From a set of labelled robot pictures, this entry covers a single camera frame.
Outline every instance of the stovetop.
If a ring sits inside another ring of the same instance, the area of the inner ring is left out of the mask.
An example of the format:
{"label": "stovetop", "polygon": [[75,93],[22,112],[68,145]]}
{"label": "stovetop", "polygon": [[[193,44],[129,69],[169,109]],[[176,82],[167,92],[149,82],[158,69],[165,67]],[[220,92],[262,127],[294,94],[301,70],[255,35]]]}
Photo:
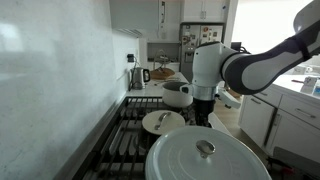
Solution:
{"label": "stovetop", "polygon": [[159,136],[144,130],[143,117],[171,110],[182,115],[186,124],[194,125],[193,109],[193,105],[171,108],[161,97],[126,97],[73,179],[145,179],[145,161]]}

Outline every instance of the kitchen counter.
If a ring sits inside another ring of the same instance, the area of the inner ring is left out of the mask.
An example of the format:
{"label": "kitchen counter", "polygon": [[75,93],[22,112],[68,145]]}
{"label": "kitchen counter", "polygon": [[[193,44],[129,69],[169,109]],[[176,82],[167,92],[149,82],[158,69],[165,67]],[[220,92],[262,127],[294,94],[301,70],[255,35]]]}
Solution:
{"label": "kitchen counter", "polygon": [[292,82],[292,80],[304,81],[308,76],[311,75],[281,75],[273,82],[270,88],[278,90],[282,94],[320,105],[320,96],[315,96],[312,93],[301,92],[303,83]]}
{"label": "kitchen counter", "polygon": [[[182,75],[181,72],[176,72],[174,75],[170,76],[170,78],[180,79],[180,82],[188,83],[187,79]],[[147,82],[146,88],[141,90],[132,89],[126,93],[126,96],[153,96],[153,97],[161,97],[163,94],[163,84],[165,82],[161,80],[151,80]]]}

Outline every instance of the stainless steel refrigerator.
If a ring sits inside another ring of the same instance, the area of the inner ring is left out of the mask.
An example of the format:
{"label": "stainless steel refrigerator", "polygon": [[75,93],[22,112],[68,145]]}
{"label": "stainless steel refrigerator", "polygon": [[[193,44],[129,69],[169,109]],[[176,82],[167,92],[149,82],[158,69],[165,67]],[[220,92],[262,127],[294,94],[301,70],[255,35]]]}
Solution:
{"label": "stainless steel refrigerator", "polygon": [[192,81],[195,49],[204,43],[223,42],[224,23],[182,23],[180,25],[180,72]]}

